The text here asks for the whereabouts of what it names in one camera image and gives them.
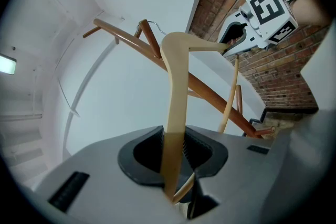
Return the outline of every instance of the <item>gray surface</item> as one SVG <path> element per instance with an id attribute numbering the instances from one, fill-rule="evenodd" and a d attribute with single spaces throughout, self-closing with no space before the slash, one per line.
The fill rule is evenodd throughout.
<path id="1" fill-rule="evenodd" d="M 43 155 L 43 152 L 40 148 L 37 148 L 32 151 L 24 152 L 21 154 L 15 154 L 15 156 L 5 158 L 5 162 L 8 166 L 15 166 L 20 163 L 30 161 Z"/>
<path id="2" fill-rule="evenodd" d="M 37 188 L 51 197 L 74 172 L 90 178 L 68 215 L 87 223 L 270 223 L 296 208 L 326 173 L 336 136 L 336 112 L 319 111 L 294 129 L 282 130 L 274 142 L 219 134 L 189 126 L 228 149 L 228 160 L 213 177 L 196 179 L 203 194 L 218 202 L 209 212 L 185 220 L 162 189 L 131 181 L 117 164 L 119 149 L 154 129 L 139 130 L 92 144 L 52 171 Z M 247 150 L 269 147 L 267 155 Z"/>
<path id="3" fill-rule="evenodd" d="M 38 176 L 39 174 L 42 174 L 48 170 L 48 167 L 45 163 L 37 164 L 29 169 L 22 169 L 18 172 L 13 172 L 13 175 L 15 178 L 17 178 L 20 182 L 27 181 L 35 176 Z"/>
<path id="4" fill-rule="evenodd" d="M 182 215 L 161 188 L 129 179 L 117 163 L 119 149 L 154 127 L 91 144 L 55 168 L 36 188 L 44 200 L 75 172 L 90 175 L 67 214 L 87 223 L 180 223 Z"/>
<path id="5" fill-rule="evenodd" d="M 2 147 L 16 146 L 23 143 L 37 141 L 42 139 L 39 132 L 7 134 L 6 138 L 0 135 L 0 144 Z"/>

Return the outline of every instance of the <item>wooden hanger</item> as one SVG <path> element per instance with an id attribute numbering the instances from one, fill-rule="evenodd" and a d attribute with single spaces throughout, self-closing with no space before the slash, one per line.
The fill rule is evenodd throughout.
<path id="1" fill-rule="evenodd" d="M 218 131 L 220 133 L 223 133 L 225 131 L 225 127 L 227 124 L 227 121 L 229 119 L 230 115 L 230 110 L 232 107 L 233 99 L 235 97 L 235 90 L 236 90 L 236 84 L 237 84 L 237 77 L 238 77 L 238 68 L 239 68 L 239 59 L 238 55 L 236 56 L 236 61 L 235 61 L 235 73 L 231 85 L 231 90 L 230 90 L 230 95 L 229 95 L 229 100 L 227 101 L 227 105 L 225 107 L 224 113 L 223 113 L 223 118 L 222 121 L 219 125 Z M 194 186 L 195 182 L 195 173 L 192 173 L 191 177 L 184 183 L 184 185 L 178 190 L 178 192 L 174 195 L 173 197 L 173 203 L 179 202 L 191 188 Z"/>
<path id="2" fill-rule="evenodd" d="M 236 85 L 237 85 L 237 78 L 238 78 L 238 68 L 239 68 L 239 56 L 236 55 L 235 74 L 234 74 L 232 85 L 231 85 L 229 100 L 227 101 L 227 105 L 226 105 L 224 113 L 223 113 L 222 121 L 221 121 L 221 123 L 218 127 L 218 132 L 219 133 L 224 133 L 224 130 L 225 130 L 225 127 L 226 127 L 226 124 L 227 124 L 227 120 L 229 119 L 230 111 L 231 111 L 232 104 L 233 104 L 233 99 L 235 97 L 235 92 L 236 92 Z"/>
<path id="3" fill-rule="evenodd" d="M 186 33 L 170 33 L 161 43 L 161 55 L 171 85 L 168 120 L 164 129 L 160 174 L 170 200 L 175 194 L 181 168 L 187 109 L 189 51 L 223 51 L 229 45 L 202 40 Z"/>
<path id="4" fill-rule="evenodd" d="M 95 33 L 99 29 L 103 29 L 110 34 L 114 35 L 115 38 L 123 41 L 136 51 L 138 51 L 140 54 L 144 55 L 146 58 L 151 60 L 153 63 L 161 67 L 162 69 L 166 70 L 166 66 L 162 59 L 158 59 L 153 55 L 153 45 L 152 48 L 147 43 L 143 42 L 142 40 L 138 39 L 137 37 L 140 36 L 142 29 L 139 27 L 139 31 L 135 33 L 135 36 L 130 35 L 129 33 L 119 29 L 118 27 L 115 27 L 113 25 L 110 25 L 100 19 L 94 19 L 93 23 L 97 25 L 98 27 L 88 31 L 83 35 L 83 38 L 87 38 L 91 34 Z M 205 101 L 207 101 L 209 104 L 211 104 L 213 107 L 215 107 L 218 111 L 224 113 L 225 107 L 226 107 L 226 101 L 217 94 L 214 90 L 212 90 L 208 85 L 203 83 L 201 80 L 196 78 L 193 74 L 188 74 L 188 82 L 189 82 L 189 88 L 192 89 L 195 93 L 200 95 Z M 256 129 L 234 108 L 232 108 L 229 119 L 235 123 L 237 126 L 239 126 L 246 134 L 250 137 L 256 137 L 254 134 L 256 132 Z"/>

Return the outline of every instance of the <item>wooden rod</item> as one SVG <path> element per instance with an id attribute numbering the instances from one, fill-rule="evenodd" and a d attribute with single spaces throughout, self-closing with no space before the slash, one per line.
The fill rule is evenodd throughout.
<path id="1" fill-rule="evenodd" d="M 160 52 L 160 46 L 159 46 L 158 42 L 156 41 L 156 38 L 154 36 L 154 33 L 153 33 L 148 21 L 145 19 L 145 20 L 142 20 L 141 22 L 139 22 L 139 28 L 141 28 L 143 33 L 145 34 L 149 45 L 152 47 L 154 55 L 157 58 L 161 59 L 162 56 L 161 56 L 161 52 Z"/>
<path id="2" fill-rule="evenodd" d="M 199 94 L 197 94 L 196 92 L 191 91 L 191 90 L 188 90 L 188 95 L 203 99 Z"/>
<path id="3" fill-rule="evenodd" d="M 101 27 L 100 26 L 97 26 L 95 27 L 94 29 L 91 29 L 90 31 L 86 32 L 84 35 L 83 35 L 83 38 L 87 38 L 88 36 L 92 35 L 93 33 L 97 32 L 98 30 L 100 30 Z"/>
<path id="4" fill-rule="evenodd" d="M 233 81 L 232 81 L 232 85 L 231 85 L 229 100 L 227 101 L 227 105 L 226 105 L 224 113 L 223 113 L 222 121 L 221 121 L 221 123 L 218 127 L 218 132 L 219 133 L 224 133 L 227 121 L 229 119 L 230 111 L 231 111 L 232 104 L 233 104 L 233 99 L 235 97 L 235 92 L 236 92 L 236 85 L 237 85 L 237 78 L 238 78 L 238 68 L 239 68 L 239 56 L 236 55 L 235 73 L 234 73 L 234 76 L 233 76 Z"/>
<path id="5" fill-rule="evenodd" d="M 242 87 L 240 85 L 236 86 L 236 101 L 237 101 L 237 110 L 242 115 L 243 114 L 243 99 L 242 99 Z"/>
<path id="6" fill-rule="evenodd" d="M 189 177 L 183 186 L 178 190 L 178 192 L 175 193 L 173 197 L 174 204 L 177 204 L 188 193 L 188 191 L 191 190 L 191 188 L 194 186 L 194 182 L 195 173 L 192 173 L 191 177 Z"/>
<path id="7" fill-rule="evenodd" d="M 264 135 L 264 134 L 271 134 L 275 132 L 275 127 L 272 126 L 271 128 L 267 128 L 267 129 L 263 129 L 263 130 L 256 130 L 254 132 L 255 136 L 259 136 L 259 135 Z"/>
<path id="8" fill-rule="evenodd" d="M 100 19 L 95 19 L 93 23 L 100 26 L 102 29 L 114 35 L 115 37 L 118 37 L 122 42 L 126 43 L 127 45 L 144 55 L 146 58 L 151 60 L 153 63 L 157 64 L 159 67 L 167 71 L 163 60 L 155 57 L 151 51 L 150 46 L 142 40 Z M 227 104 L 226 101 L 190 72 L 188 74 L 188 87 L 197 94 L 199 94 L 204 100 L 206 100 L 209 104 L 215 107 L 219 112 L 224 113 L 225 106 Z M 256 129 L 234 108 L 231 109 L 229 119 L 238 127 L 240 127 L 248 136 L 256 137 L 254 135 Z"/>
<path id="9" fill-rule="evenodd" d="M 170 33 L 161 43 L 162 59 L 170 81 L 170 104 L 164 128 L 160 174 L 164 193 L 173 200 L 182 162 L 185 133 L 189 51 L 222 51 L 227 44 L 209 42 L 186 33 Z"/>

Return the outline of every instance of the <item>black vent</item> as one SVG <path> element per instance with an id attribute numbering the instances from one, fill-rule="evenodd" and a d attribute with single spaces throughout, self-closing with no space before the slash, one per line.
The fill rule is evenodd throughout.
<path id="1" fill-rule="evenodd" d="M 250 151 L 258 152 L 258 153 L 265 154 L 265 155 L 269 152 L 268 148 L 264 148 L 261 146 L 254 146 L 254 145 L 249 146 L 247 149 Z"/>
<path id="2" fill-rule="evenodd" d="M 134 158 L 138 163 L 148 169 L 160 172 L 163 148 L 163 135 L 157 132 L 140 142 L 133 151 Z"/>
<path id="3" fill-rule="evenodd" d="M 49 199 L 49 203 L 62 212 L 66 212 L 88 178 L 88 174 L 74 172 Z"/>
<path id="4" fill-rule="evenodd" d="M 187 158 L 191 168 L 195 170 L 210 159 L 212 149 L 196 137 L 185 134 L 183 154 Z"/>

